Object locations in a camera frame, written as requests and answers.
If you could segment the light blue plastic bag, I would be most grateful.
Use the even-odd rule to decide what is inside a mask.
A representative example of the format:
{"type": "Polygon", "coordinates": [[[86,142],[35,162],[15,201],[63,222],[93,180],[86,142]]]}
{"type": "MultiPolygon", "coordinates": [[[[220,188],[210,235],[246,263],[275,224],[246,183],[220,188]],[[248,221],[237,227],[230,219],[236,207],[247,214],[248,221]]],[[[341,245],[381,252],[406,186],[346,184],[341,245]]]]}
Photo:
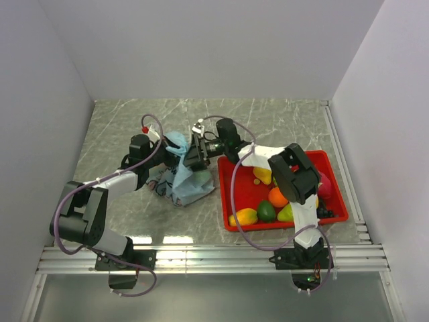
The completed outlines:
{"type": "Polygon", "coordinates": [[[175,206],[187,206],[214,191],[214,179],[209,170],[193,172],[185,167],[184,157],[190,145],[184,135],[177,131],[164,134],[178,147],[167,147],[166,151],[179,157],[178,165],[160,164],[149,171],[146,185],[149,190],[169,199],[175,206]]]}

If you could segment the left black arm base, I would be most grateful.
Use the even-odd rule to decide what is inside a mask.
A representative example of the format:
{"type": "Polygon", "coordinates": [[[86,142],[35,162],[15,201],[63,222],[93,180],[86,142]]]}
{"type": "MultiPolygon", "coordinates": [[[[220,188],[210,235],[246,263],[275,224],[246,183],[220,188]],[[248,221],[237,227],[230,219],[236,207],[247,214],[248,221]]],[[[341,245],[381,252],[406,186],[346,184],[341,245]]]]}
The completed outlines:
{"type": "Polygon", "coordinates": [[[157,252],[155,250],[134,250],[132,255],[118,257],[110,254],[98,254],[95,262],[96,272],[108,272],[109,288],[116,294],[122,290],[132,290],[137,285],[139,274],[150,273],[154,281],[142,292],[147,294],[155,288],[158,278],[154,272],[157,252]]]}

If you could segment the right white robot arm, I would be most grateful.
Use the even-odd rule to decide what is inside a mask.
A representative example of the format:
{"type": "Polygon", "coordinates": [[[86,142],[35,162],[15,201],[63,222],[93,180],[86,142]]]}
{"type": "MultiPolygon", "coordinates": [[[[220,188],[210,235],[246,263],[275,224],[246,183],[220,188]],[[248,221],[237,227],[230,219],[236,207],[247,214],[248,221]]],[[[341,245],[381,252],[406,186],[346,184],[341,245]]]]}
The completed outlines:
{"type": "Polygon", "coordinates": [[[320,175],[303,149],[296,143],[286,147],[268,147],[256,144],[254,134],[250,142],[241,139],[237,127],[251,131],[231,118],[217,115],[218,138],[208,141],[204,137],[203,122],[192,126],[192,143],[184,157],[184,165],[191,170],[206,168],[210,159],[224,155],[235,167],[230,185],[231,210],[238,220],[235,208],[235,177],[240,166],[256,166],[270,170],[278,188],[291,204],[294,216],[293,236],[295,259],[299,266],[309,268],[318,261],[319,253],[328,240],[323,236],[316,215],[316,200],[320,175]]]}

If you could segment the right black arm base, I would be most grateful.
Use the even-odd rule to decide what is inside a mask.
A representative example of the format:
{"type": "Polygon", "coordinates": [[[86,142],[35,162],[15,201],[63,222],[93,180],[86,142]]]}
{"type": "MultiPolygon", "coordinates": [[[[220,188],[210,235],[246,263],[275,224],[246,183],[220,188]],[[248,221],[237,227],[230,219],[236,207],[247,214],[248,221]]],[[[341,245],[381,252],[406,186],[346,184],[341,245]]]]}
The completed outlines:
{"type": "Polygon", "coordinates": [[[331,249],[325,247],[315,251],[298,247],[278,249],[269,262],[276,270],[289,270],[297,291],[307,294],[320,289],[334,268],[331,249]]]}

